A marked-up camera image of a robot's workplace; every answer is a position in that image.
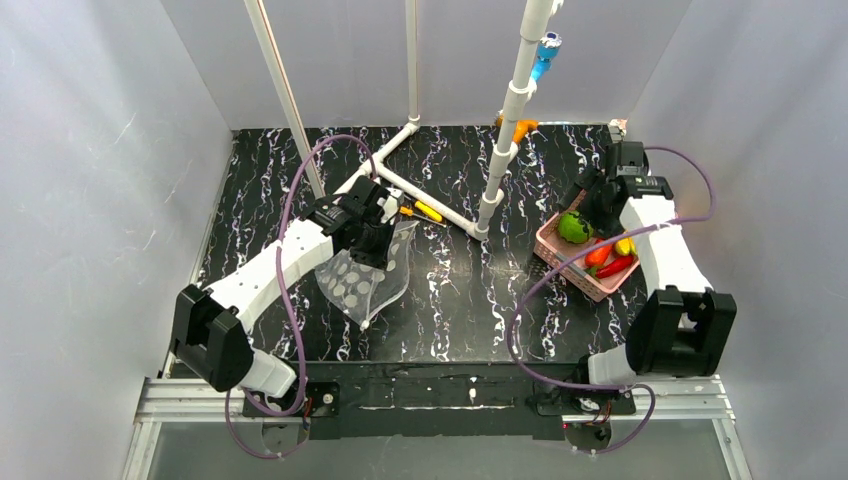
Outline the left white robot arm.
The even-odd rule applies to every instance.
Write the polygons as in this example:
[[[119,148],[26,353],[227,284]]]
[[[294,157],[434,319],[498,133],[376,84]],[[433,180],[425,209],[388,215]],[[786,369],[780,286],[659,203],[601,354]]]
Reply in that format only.
[[[280,239],[234,273],[176,297],[171,352],[217,392],[241,387],[283,397],[303,368],[254,348],[248,338],[261,314],[288,287],[340,253],[373,271],[390,262],[403,194],[367,177],[316,200]]]

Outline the orange object at back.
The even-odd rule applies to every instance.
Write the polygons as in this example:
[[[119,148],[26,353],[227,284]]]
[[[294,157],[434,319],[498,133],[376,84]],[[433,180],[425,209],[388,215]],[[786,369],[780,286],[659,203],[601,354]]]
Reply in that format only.
[[[501,112],[495,117],[495,126],[501,128],[503,125],[504,116]],[[539,122],[532,119],[522,119],[516,123],[512,134],[512,142],[519,145],[528,133],[537,130]]]

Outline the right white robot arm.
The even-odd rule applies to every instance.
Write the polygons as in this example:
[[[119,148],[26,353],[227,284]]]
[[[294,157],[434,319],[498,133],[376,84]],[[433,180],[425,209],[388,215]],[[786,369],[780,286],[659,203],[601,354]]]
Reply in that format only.
[[[720,363],[737,314],[729,293],[716,291],[696,265],[682,233],[669,182],[650,172],[640,142],[608,145],[604,165],[581,175],[577,206],[607,240],[633,240],[647,301],[623,344],[583,357],[572,375],[585,385],[634,385],[649,374],[708,377]]]

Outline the orange toy carrot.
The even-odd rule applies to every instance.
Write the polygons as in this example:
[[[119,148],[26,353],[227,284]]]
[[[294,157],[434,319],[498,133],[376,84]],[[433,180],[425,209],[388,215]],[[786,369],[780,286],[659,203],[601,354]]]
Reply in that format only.
[[[613,244],[595,248],[585,256],[585,265],[588,268],[602,267],[608,260],[613,248]]]

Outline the clear polka dot zip bag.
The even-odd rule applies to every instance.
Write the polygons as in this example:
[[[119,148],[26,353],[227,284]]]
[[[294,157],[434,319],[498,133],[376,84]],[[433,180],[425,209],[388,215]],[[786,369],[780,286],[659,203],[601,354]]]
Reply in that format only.
[[[418,225],[418,221],[397,225],[384,269],[357,263],[343,251],[314,270],[325,298],[361,330],[368,329],[377,314],[407,290],[411,243]]]

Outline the yellow toy banana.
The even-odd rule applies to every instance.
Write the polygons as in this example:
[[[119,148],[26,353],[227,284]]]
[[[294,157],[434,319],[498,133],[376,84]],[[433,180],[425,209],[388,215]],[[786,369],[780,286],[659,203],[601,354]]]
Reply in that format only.
[[[619,257],[636,257],[637,252],[635,248],[635,244],[631,237],[627,237],[621,240],[618,240],[614,244],[614,251]]]

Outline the orange handled screwdriver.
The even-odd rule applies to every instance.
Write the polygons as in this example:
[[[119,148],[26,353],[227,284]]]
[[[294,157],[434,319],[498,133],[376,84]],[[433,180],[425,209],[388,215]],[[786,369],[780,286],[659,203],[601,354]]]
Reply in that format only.
[[[399,213],[401,215],[404,215],[404,216],[407,216],[407,217],[410,217],[410,218],[414,218],[414,219],[417,219],[417,220],[422,220],[422,221],[428,222],[428,223],[433,224],[433,225],[442,226],[442,227],[445,226],[445,223],[436,221],[435,219],[430,218],[429,216],[427,216],[423,213],[418,213],[414,209],[406,207],[406,206],[401,206],[399,208]]]

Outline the white pvc pipe frame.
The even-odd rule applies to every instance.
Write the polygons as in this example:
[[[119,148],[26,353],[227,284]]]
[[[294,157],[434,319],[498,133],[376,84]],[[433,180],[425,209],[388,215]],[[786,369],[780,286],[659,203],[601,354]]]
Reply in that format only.
[[[270,17],[262,1],[244,3],[258,41],[264,61],[273,82],[276,95],[281,104],[298,153],[305,160],[313,149],[307,139],[304,125],[298,111],[293,90],[288,80],[285,66],[277,45]],[[504,199],[501,181],[511,160],[518,152],[518,145],[512,142],[516,123],[523,119],[523,110],[537,89],[537,83],[531,78],[531,70],[536,59],[536,50],[540,39],[548,30],[548,23],[563,3],[561,1],[528,1],[525,5],[521,27],[520,45],[512,78],[508,84],[502,106],[503,125],[499,128],[497,141],[493,147],[488,164],[487,183],[481,195],[477,218],[469,220],[451,207],[438,201],[421,188],[391,171],[384,160],[407,138],[420,129],[420,102],[418,88],[418,15],[416,1],[405,3],[406,57],[408,77],[408,119],[401,130],[376,153],[376,165],[362,164],[348,180],[345,186],[365,174],[376,174],[399,187],[406,194],[424,202],[439,212],[445,220],[458,226],[471,238],[483,241],[489,235],[490,223],[495,209]]]

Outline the green toy watermelon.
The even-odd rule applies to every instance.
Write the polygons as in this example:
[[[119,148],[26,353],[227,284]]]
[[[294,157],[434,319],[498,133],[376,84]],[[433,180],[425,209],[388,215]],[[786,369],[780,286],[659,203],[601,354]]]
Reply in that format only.
[[[564,212],[558,221],[557,232],[566,242],[584,244],[594,235],[594,230],[588,220],[578,211]]]

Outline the blue hanging bottle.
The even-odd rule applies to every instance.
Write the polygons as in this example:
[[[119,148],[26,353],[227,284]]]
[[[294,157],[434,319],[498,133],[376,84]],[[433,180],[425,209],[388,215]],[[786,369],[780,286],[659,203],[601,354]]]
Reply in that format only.
[[[536,59],[530,74],[530,78],[535,83],[538,83],[550,70],[562,43],[562,37],[556,32],[546,32],[540,39],[536,50]]]

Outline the yellow handled screwdriver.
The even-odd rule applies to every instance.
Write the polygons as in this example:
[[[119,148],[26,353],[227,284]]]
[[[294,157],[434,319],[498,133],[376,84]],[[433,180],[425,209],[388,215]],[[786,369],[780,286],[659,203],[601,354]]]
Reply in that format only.
[[[414,209],[418,213],[423,213],[423,214],[429,216],[430,218],[435,219],[436,221],[439,221],[439,222],[444,221],[444,217],[439,212],[437,212],[436,210],[434,210],[432,207],[425,204],[424,202],[415,199],[414,197],[412,197],[409,194],[405,194],[405,198],[410,202],[409,208]]]

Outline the red toy chili pepper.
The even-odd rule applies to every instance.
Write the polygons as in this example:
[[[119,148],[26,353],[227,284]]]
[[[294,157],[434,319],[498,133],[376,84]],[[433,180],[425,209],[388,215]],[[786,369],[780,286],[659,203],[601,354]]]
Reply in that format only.
[[[599,268],[595,273],[594,277],[597,279],[606,279],[617,275],[621,272],[628,270],[636,260],[636,256],[628,255],[628,256],[620,256],[613,260],[611,263]]]

